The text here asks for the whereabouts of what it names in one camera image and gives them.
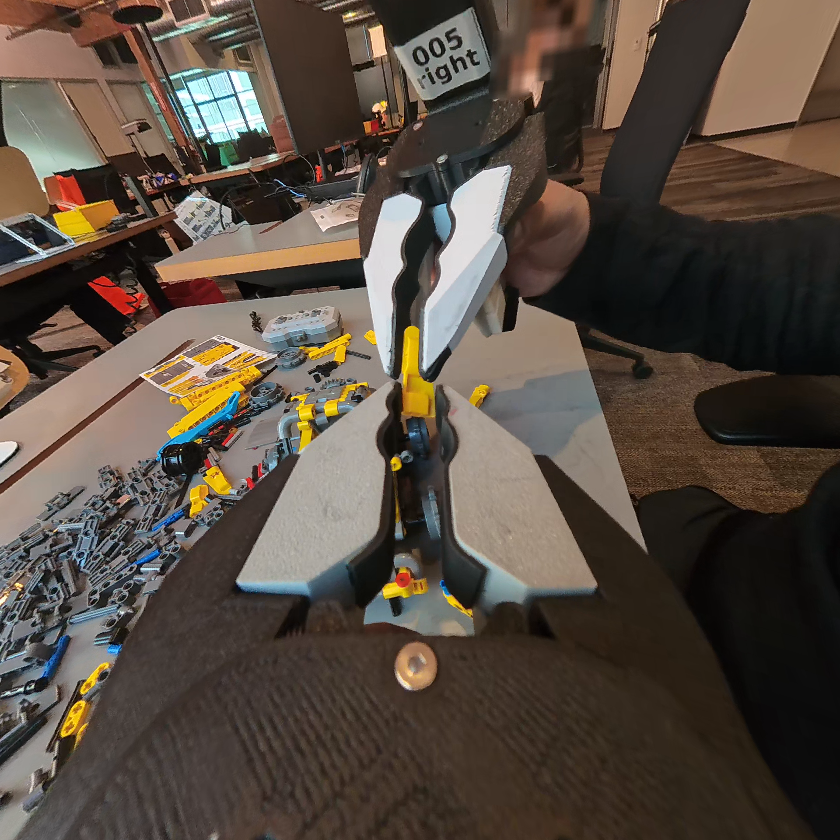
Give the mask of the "pile of grey brick pieces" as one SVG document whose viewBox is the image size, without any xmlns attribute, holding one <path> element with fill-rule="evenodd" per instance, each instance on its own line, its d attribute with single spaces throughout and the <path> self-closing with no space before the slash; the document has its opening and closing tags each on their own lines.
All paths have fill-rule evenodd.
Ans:
<svg viewBox="0 0 840 840">
<path fill-rule="evenodd" d="M 205 455 L 193 477 L 168 477 L 155 458 L 104 465 L 93 492 L 57 493 L 2 545 L 2 811 L 43 801 L 166 575 L 262 476 L 253 466 L 189 518 L 190 489 L 219 466 Z"/>
</svg>

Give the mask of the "person's right forearm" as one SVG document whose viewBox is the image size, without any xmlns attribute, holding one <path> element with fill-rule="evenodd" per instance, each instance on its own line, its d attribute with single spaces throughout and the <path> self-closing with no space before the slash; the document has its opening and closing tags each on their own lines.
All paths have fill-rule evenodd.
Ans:
<svg viewBox="0 0 840 840">
<path fill-rule="evenodd" d="M 709 221 L 584 193 L 591 230 L 533 305 L 737 371 L 839 373 L 839 221 Z"/>
</svg>

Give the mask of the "white paper sheet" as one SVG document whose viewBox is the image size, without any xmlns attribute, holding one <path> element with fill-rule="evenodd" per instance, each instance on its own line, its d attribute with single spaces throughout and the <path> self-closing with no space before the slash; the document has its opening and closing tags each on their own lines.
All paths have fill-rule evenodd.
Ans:
<svg viewBox="0 0 840 840">
<path fill-rule="evenodd" d="M 326 233 L 347 224 L 357 224 L 362 205 L 362 197 L 351 196 L 311 206 L 310 215 L 321 230 Z"/>
</svg>

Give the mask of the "clear plastic box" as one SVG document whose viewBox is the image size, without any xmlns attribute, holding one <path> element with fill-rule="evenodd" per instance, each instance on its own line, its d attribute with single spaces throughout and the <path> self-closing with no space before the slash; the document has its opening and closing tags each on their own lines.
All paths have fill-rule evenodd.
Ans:
<svg viewBox="0 0 840 840">
<path fill-rule="evenodd" d="M 75 244 L 72 237 L 35 214 L 22 214 L 1 221 L 1 266 L 32 264 L 71 249 Z"/>
</svg>

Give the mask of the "yellow storage bin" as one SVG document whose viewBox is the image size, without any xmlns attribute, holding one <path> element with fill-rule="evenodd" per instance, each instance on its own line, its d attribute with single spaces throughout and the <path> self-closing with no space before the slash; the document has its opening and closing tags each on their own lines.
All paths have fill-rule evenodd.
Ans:
<svg viewBox="0 0 840 840">
<path fill-rule="evenodd" d="M 114 201 L 108 200 L 55 213 L 54 221 L 62 234 L 71 238 L 84 238 L 105 229 L 118 215 L 119 209 Z"/>
</svg>

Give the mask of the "yellow long liftarm brick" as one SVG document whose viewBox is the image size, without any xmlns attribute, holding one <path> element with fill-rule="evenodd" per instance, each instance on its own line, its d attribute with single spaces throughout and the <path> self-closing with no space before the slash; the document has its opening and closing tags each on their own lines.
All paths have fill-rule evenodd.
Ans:
<svg viewBox="0 0 840 840">
<path fill-rule="evenodd" d="M 307 355 L 310 361 L 323 359 L 324 357 L 335 354 L 341 348 L 346 348 L 352 339 L 350 333 L 345 333 L 336 339 L 326 342 L 320 346 L 302 346 L 302 351 Z"/>
</svg>

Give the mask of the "black wheel tyre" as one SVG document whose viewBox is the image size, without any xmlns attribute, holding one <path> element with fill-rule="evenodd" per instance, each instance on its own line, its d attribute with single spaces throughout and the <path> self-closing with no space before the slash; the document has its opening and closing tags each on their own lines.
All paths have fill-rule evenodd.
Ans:
<svg viewBox="0 0 840 840">
<path fill-rule="evenodd" d="M 168 444 L 157 454 L 163 473 L 171 478 L 193 476 L 205 466 L 205 447 L 187 441 Z"/>
</svg>

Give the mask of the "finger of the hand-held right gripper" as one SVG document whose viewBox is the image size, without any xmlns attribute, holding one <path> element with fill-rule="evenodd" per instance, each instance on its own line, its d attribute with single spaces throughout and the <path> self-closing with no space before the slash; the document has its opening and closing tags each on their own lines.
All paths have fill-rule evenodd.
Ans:
<svg viewBox="0 0 840 840">
<path fill-rule="evenodd" d="M 376 219 L 363 268 L 377 351 L 385 374 L 396 380 L 403 335 L 421 290 L 421 269 L 434 246 L 434 222 L 414 195 L 387 197 Z"/>
<path fill-rule="evenodd" d="M 450 231 L 436 257 L 437 281 L 421 311 L 421 372 L 433 382 L 507 263 L 499 230 L 511 165 L 484 169 L 448 201 Z"/>
</svg>

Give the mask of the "person's dark clothing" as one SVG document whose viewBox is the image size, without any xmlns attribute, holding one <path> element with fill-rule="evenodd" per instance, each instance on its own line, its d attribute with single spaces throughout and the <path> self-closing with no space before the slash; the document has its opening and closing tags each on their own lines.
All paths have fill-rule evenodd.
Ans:
<svg viewBox="0 0 840 840">
<path fill-rule="evenodd" d="M 699 486 L 641 497 L 636 513 L 776 780 L 818 838 L 838 838 L 839 466 L 783 513 Z"/>
</svg>

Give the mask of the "standing printed leaflet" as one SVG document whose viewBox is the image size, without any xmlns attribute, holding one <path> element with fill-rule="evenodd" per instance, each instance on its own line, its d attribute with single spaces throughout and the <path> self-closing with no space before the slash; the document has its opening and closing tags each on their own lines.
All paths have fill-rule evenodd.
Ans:
<svg viewBox="0 0 840 840">
<path fill-rule="evenodd" d="M 197 191 L 177 204 L 175 223 L 193 243 L 216 236 L 235 224 L 229 207 Z"/>
</svg>

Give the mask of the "yellow brick vehicle model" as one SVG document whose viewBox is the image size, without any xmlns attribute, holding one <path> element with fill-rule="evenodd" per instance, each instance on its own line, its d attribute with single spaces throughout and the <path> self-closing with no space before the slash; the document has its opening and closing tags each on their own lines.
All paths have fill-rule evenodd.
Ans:
<svg viewBox="0 0 840 840">
<path fill-rule="evenodd" d="M 268 469 L 280 468 L 283 472 L 278 496 L 303 450 L 374 392 L 364 385 L 348 385 L 332 400 L 317 394 L 317 401 L 313 403 L 304 395 L 300 402 L 304 417 L 295 424 L 291 423 L 291 414 L 283 418 L 280 426 L 284 429 L 278 431 L 278 440 L 266 451 L 262 464 Z M 440 491 L 433 482 L 433 452 L 427 420 L 401 417 L 401 424 L 396 453 L 391 460 L 395 489 L 392 574 L 374 600 L 361 607 L 364 620 L 369 624 L 392 623 L 418 634 L 465 637 L 474 632 L 471 612 L 448 592 L 436 554 L 440 537 Z M 316 602 L 334 601 L 312 602 L 307 597 L 296 596 L 308 600 L 312 606 Z"/>
</svg>

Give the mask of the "red bag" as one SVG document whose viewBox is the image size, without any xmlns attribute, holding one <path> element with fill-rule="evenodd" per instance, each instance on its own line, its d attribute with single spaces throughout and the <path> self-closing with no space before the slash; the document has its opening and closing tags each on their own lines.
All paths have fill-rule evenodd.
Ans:
<svg viewBox="0 0 840 840">
<path fill-rule="evenodd" d="M 160 287 L 173 308 L 199 307 L 228 302 L 215 280 L 205 277 L 194 280 L 161 282 Z"/>
</svg>

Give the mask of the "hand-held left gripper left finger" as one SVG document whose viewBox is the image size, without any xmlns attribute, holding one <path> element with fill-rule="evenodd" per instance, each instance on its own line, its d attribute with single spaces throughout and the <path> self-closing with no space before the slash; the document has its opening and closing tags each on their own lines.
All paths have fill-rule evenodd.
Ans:
<svg viewBox="0 0 840 840">
<path fill-rule="evenodd" d="M 240 590 L 359 607 L 375 599 L 393 568 L 401 404 L 401 386 L 384 385 L 303 450 L 238 574 Z"/>
</svg>

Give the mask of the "grey battery box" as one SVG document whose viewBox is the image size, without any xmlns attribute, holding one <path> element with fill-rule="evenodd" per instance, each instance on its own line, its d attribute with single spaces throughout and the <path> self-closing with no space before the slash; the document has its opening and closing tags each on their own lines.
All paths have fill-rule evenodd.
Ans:
<svg viewBox="0 0 840 840">
<path fill-rule="evenodd" d="M 261 339 L 277 352 L 290 347 L 323 345 L 342 335 L 340 310 L 325 306 L 276 316 L 268 321 Z"/>
</svg>

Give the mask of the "beige chair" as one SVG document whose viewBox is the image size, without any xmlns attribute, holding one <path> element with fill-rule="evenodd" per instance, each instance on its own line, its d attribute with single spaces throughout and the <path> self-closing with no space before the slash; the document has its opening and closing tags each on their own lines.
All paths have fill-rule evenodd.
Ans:
<svg viewBox="0 0 840 840">
<path fill-rule="evenodd" d="M 27 155 L 1 148 L 1 220 L 33 214 L 49 214 L 49 199 Z"/>
</svg>

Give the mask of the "orange bag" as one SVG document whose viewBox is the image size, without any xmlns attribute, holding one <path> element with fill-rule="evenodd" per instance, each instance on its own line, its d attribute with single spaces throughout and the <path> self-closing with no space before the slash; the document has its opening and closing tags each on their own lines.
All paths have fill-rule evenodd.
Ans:
<svg viewBox="0 0 840 840">
<path fill-rule="evenodd" d="M 143 293 L 122 289 L 105 276 L 90 281 L 88 285 L 126 317 L 132 318 L 144 304 Z"/>
</svg>

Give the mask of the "large yellow panel brick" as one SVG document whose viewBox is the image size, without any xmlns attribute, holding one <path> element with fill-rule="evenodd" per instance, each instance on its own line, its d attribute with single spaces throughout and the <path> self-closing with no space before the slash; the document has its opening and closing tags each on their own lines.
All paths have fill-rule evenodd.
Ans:
<svg viewBox="0 0 840 840">
<path fill-rule="evenodd" d="M 257 382 L 264 376 L 264 372 L 257 366 L 249 366 L 235 373 L 229 374 L 209 385 L 195 389 L 190 394 L 172 395 L 170 402 L 181 405 L 187 410 L 210 399 L 213 395 L 235 390 L 243 391 L 248 385 Z"/>
<path fill-rule="evenodd" d="M 200 426 L 209 418 L 223 411 L 231 396 L 235 397 L 237 401 L 238 395 L 239 391 L 237 390 L 214 393 L 167 430 L 169 439 L 174 440 Z"/>
</svg>

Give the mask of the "person's right hand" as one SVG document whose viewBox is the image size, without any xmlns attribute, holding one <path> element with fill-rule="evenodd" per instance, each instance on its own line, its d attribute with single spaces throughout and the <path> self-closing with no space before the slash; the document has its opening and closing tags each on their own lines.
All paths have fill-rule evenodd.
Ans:
<svg viewBox="0 0 840 840">
<path fill-rule="evenodd" d="M 591 230 L 585 194 L 555 181 L 547 182 L 508 240 L 502 277 L 522 299 L 542 296 L 569 272 Z"/>
</svg>

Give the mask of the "dark partition cabinet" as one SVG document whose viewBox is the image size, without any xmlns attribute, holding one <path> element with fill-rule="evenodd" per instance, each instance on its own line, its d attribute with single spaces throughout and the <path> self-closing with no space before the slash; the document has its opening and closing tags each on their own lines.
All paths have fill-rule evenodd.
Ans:
<svg viewBox="0 0 840 840">
<path fill-rule="evenodd" d="M 254 1 L 295 152 L 364 136 L 342 18 L 298 1 Z"/>
</svg>

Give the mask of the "wooden desk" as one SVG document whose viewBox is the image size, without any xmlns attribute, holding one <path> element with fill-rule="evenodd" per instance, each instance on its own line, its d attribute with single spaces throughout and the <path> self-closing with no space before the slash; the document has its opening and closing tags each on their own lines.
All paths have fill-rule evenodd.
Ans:
<svg viewBox="0 0 840 840">
<path fill-rule="evenodd" d="M 180 237 L 175 214 L 147 217 L 117 232 L 103 232 L 81 244 L 58 248 L 42 259 L 17 262 L 2 267 L 1 328 L 2 345 L 23 348 L 58 310 L 69 307 L 79 319 L 111 345 L 124 340 L 125 317 L 101 297 L 88 283 L 109 273 L 117 273 L 132 263 L 141 289 L 160 313 L 173 309 L 162 291 L 156 274 L 145 264 L 152 237 L 159 230 Z"/>
</svg>

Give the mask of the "grey table with wood edge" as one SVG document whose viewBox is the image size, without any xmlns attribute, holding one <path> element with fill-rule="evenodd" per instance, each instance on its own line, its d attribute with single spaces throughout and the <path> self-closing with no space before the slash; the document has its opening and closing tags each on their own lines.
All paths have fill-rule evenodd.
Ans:
<svg viewBox="0 0 840 840">
<path fill-rule="evenodd" d="M 155 266 L 165 282 L 232 280 L 251 297 L 322 287 L 362 288 L 364 272 L 355 218 L 322 230 L 304 211 L 285 222 L 241 224 L 195 243 Z"/>
</svg>

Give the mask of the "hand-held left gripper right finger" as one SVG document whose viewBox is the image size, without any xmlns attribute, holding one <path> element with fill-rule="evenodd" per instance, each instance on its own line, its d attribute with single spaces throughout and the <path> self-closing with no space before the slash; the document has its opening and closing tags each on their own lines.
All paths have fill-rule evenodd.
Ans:
<svg viewBox="0 0 840 840">
<path fill-rule="evenodd" d="M 591 595 L 596 580 L 538 460 L 447 385 L 436 388 L 442 572 L 464 607 Z"/>
</svg>

